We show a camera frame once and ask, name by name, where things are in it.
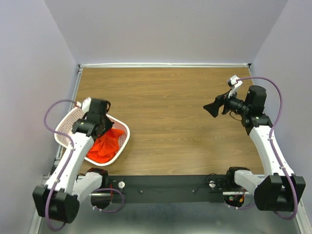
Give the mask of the orange t shirt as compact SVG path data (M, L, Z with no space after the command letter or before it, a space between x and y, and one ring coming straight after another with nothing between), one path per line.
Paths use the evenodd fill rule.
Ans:
M96 139L92 148L87 154L87 158L96 163L107 163L116 155L119 150L118 138L124 134L119 129L111 129L102 137Z

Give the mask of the white perforated plastic basket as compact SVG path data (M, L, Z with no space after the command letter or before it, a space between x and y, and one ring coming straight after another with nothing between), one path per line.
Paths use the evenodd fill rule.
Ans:
M56 127L56 131L71 135L74 122L82 117L83 111L78 107L73 108ZM112 129L95 141L84 158L96 166L108 166L116 161L130 138L130 130L125 123L110 115L107 117L114 123Z

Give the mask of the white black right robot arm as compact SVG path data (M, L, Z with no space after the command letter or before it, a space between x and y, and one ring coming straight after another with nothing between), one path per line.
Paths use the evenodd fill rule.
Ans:
M295 213L306 183L288 167L277 145L273 124L263 112L266 89L252 85L245 100L236 96L237 93L230 90L203 108L213 117L218 116L220 107L223 107L224 115L234 112L241 116L241 123L260 156L265 178L257 177L247 168L230 167L224 179L225 187L230 191L243 187L254 197L255 205L261 211Z

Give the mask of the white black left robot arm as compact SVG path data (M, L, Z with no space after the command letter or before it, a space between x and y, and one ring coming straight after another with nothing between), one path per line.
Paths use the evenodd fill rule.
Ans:
M93 168L80 181L76 180L82 162L95 140L104 135L113 126L107 117L110 109L107 100L87 98L79 107L83 117L72 126L72 134L60 132L48 127L48 130L69 139L69 144L54 173L44 185L38 185L33 191L33 199L38 215L44 217L50 229L51 220L71 223L76 218L80 204L94 190L104 192L108 187L106 172Z

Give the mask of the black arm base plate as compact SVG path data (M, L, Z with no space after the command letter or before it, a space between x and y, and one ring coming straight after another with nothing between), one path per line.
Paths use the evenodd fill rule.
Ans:
M91 204L105 208L110 203L228 202L242 206L249 194L230 186L225 175L111 175L106 182L113 191L94 192Z

